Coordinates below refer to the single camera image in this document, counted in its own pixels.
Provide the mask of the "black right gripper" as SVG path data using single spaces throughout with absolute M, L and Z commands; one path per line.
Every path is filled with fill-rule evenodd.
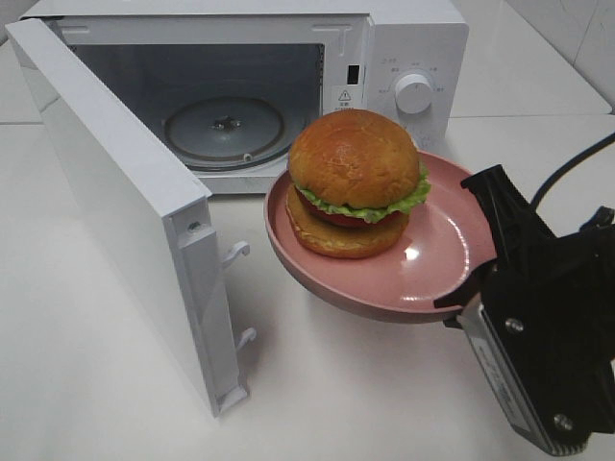
M 614 358 L 614 211 L 556 236 L 500 165 L 461 183 L 477 199 L 496 256 L 436 309 L 478 311 L 522 367 L 593 370 Z

